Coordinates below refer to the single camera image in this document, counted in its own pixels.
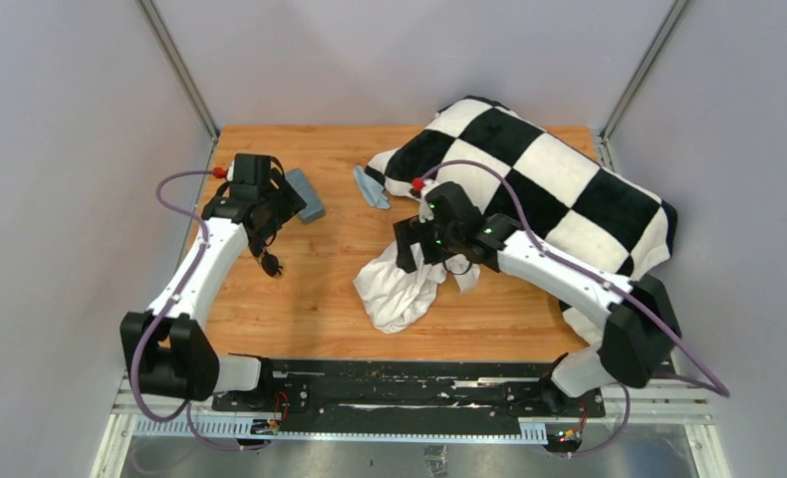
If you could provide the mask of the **black white checkered pillow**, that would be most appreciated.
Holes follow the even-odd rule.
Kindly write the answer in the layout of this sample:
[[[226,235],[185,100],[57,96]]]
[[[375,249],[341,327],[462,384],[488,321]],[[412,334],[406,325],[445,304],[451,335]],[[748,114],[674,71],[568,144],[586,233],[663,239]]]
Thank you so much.
[[[394,196],[438,166],[482,214],[518,216],[534,233],[593,267],[638,279],[673,254],[673,206],[600,166],[499,102],[467,96],[438,111],[404,145],[376,154],[363,176]]]

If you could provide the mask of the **white crumpled cloth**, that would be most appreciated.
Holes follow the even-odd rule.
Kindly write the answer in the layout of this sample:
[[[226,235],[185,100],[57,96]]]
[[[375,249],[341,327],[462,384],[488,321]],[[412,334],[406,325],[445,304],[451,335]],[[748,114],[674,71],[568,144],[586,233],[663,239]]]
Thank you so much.
[[[461,294],[475,288],[480,266],[457,255],[439,264],[422,262],[420,246],[410,247],[417,269],[407,272],[396,264],[397,244],[392,242],[367,263],[353,280],[371,324],[385,334],[395,334],[422,318],[437,298],[438,288],[451,275]]]

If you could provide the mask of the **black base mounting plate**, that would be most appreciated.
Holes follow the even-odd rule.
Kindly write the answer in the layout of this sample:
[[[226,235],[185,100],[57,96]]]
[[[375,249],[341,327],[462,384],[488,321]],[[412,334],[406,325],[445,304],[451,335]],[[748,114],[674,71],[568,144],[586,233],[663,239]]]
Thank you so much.
[[[544,362],[270,359],[251,391],[213,401],[221,412],[273,412],[287,432],[510,437],[523,418],[602,418],[598,390],[557,408],[537,384]]]

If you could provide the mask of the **grey glasses case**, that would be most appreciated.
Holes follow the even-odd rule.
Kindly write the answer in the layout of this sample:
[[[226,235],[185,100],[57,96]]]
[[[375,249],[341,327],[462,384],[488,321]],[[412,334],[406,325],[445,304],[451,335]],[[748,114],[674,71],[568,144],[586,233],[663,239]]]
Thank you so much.
[[[326,209],[323,200],[308,176],[300,168],[289,170],[286,173],[286,180],[306,203],[306,206],[297,214],[303,224],[311,224],[325,216]]]

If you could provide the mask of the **aluminium frame post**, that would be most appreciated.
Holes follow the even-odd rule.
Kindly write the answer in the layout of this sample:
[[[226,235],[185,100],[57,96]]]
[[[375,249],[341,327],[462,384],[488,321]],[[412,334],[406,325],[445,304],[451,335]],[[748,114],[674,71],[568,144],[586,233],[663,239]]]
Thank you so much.
[[[620,94],[605,125],[601,128],[600,138],[602,142],[610,141],[619,130],[634,100],[692,4],[693,1],[690,0],[674,0],[669,3],[637,67]]]
[[[159,49],[162,51],[180,87],[190,102],[201,126],[211,138],[212,143],[217,144],[220,128],[196,85],[194,77],[187,68],[158,6],[153,0],[135,0],[134,3],[153,34]]]

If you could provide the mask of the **left aluminium frame post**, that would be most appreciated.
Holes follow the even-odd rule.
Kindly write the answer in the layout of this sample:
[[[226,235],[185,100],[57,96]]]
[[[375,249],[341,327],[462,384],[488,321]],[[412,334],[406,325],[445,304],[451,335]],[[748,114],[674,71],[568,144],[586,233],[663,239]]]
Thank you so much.
[[[153,34],[159,49],[162,51],[180,87],[190,102],[201,126],[211,138],[212,143],[217,144],[220,128],[196,85],[194,77],[187,68],[158,6],[153,0],[135,0],[134,3]]]

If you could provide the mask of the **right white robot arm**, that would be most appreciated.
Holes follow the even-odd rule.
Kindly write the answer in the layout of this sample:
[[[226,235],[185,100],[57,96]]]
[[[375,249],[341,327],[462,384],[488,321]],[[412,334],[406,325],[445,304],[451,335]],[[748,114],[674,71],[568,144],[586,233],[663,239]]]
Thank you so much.
[[[411,273],[463,256],[473,265],[522,279],[589,319],[601,337],[555,359],[538,380],[540,401],[565,415],[586,392],[611,383],[643,388],[668,359],[680,329],[663,283],[594,270],[544,245],[517,219],[485,217],[463,188],[446,182],[421,197],[423,214],[396,223],[396,265]]]

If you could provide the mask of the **light blue cleaning cloth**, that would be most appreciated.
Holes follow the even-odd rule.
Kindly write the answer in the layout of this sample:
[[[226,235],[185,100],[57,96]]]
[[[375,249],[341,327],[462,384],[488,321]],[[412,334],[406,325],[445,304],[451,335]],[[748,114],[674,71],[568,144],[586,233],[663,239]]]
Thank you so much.
[[[381,210],[391,208],[384,186],[365,173],[361,166],[356,165],[353,168],[353,176],[358,189],[369,206]]]

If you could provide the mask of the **right aluminium frame post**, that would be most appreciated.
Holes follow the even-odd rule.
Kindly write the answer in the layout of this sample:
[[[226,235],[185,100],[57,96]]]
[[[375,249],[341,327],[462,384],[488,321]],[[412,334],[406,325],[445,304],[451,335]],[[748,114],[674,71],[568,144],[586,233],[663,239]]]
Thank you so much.
[[[610,141],[619,130],[634,100],[692,4],[693,1],[690,0],[674,0],[669,3],[637,67],[620,94],[605,125],[601,128],[600,138],[602,142]]]

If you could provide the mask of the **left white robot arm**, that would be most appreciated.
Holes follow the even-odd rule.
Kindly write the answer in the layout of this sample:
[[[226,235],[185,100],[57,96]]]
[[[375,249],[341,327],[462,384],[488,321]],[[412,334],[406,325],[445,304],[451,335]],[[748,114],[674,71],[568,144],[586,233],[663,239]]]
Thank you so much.
[[[277,388],[262,375],[264,359],[219,355],[206,336],[206,322],[244,250],[268,276],[281,275],[283,267],[268,248],[306,202],[271,155],[238,153],[227,168],[208,173],[222,182],[194,217],[198,232],[187,255],[144,311],[122,319],[128,375],[140,394],[200,401],[238,391],[249,409],[263,411],[274,403]]]

